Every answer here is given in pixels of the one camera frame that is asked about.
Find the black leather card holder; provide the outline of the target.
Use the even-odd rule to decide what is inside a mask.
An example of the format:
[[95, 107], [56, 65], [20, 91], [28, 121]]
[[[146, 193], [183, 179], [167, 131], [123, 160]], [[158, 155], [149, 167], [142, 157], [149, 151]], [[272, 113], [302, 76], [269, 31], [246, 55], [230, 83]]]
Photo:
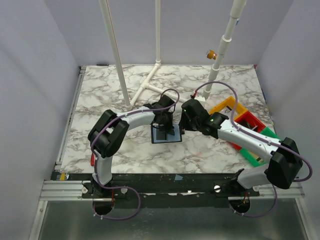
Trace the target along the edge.
[[161, 132], [157, 126], [151, 126], [151, 143], [164, 144], [164, 143], [179, 143], [182, 142], [182, 134], [178, 124], [173, 125], [173, 134]]

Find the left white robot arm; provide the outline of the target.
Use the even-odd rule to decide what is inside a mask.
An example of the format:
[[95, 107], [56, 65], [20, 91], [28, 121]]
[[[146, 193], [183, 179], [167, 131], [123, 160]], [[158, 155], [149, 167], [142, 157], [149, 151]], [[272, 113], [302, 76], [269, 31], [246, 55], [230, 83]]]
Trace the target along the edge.
[[176, 104], [167, 95], [162, 95], [159, 101], [145, 104], [137, 110], [115, 113], [108, 109], [101, 115], [88, 134], [91, 151], [95, 155], [92, 177], [96, 183], [93, 191], [99, 197], [110, 194], [113, 156], [120, 149], [128, 131], [150, 125], [153, 144], [182, 141], [179, 126], [173, 123], [173, 113], [170, 111]]

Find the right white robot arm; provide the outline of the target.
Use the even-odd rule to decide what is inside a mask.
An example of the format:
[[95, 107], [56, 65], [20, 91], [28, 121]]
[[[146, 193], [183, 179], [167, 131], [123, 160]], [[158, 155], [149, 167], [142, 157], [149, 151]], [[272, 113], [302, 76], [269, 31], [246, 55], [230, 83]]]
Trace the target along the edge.
[[205, 136], [234, 143], [264, 160], [264, 164], [252, 169], [241, 169], [230, 181], [230, 191], [241, 196], [248, 189], [272, 184], [289, 189], [302, 168], [302, 160], [294, 140], [268, 137], [245, 128], [228, 116], [215, 112], [209, 114], [196, 99], [189, 99], [181, 106], [179, 128], [198, 131]]

